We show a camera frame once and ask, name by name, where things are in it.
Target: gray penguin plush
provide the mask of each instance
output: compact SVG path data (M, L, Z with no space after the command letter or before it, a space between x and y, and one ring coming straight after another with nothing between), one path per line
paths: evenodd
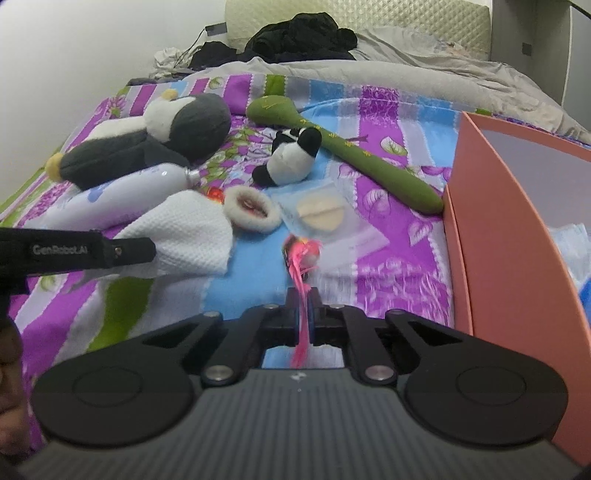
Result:
M142 116L99 123L82 143L46 162L47 176L87 190L161 163L201 165L225 142L230 109L212 93L177 97L165 90Z

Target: white spray bottle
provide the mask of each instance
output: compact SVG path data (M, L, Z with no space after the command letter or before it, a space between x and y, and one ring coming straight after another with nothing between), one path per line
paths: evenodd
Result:
M27 222L25 227L104 230L132 222L170 195L199 183L198 170L162 163L59 199L43 215Z

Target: leaf print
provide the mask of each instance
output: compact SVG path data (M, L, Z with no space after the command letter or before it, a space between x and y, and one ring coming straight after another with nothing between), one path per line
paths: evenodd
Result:
M399 162L398 160L396 160L394 158L389 158L389 157L381 157L381 158L386 163L389 163L390 165L394 165L395 167L398 167L398 168L403 168L404 167L404 163Z
M207 84L207 87L211 90L218 89L221 86L222 86L222 77L214 77Z
M421 170L426 175L431 175L432 177L434 177L435 175L440 175L441 173L443 173L443 167L422 166L421 167Z
M363 199L363 205L369 211L370 216L385 217L390 214L388 192L383 189L370 190Z
M407 165L404 169L409 172L411 175L414 175L416 178L421 180L425 180L425 174L423 173L421 167L416 167L414 165Z
M339 178L340 179L358 179L361 176L357 170L351 166L343 163L339 166Z
M390 153L392 155L403 155L406 156L408 151L402 145L397 144L394 140L390 137L385 137L379 143L379 146L382 147L386 153Z
M235 155L238 155L238 147L232 147L226 150L226 158L232 158Z
M433 230L433 225L431 222L413 222L408 227L408 239L410 240L410 244L413 247L417 243L419 243L423 238L425 238L428 234L431 233Z
M54 291L56 286L56 276L55 275L45 275L41 277L39 281L39 287L43 291Z

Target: pink box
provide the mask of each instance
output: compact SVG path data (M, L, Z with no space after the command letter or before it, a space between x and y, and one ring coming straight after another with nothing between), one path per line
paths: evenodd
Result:
M546 228L591 232L591 151L464 113L444 201L456 328L556 369L569 405L554 441L591 462L591 332Z

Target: bottle nozzle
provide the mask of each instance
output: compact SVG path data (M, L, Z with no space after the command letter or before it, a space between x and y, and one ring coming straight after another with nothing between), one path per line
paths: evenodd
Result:
M201 173L199 170L189 170L187 169L187 182L189 183L189 188L195 188L201 186Z

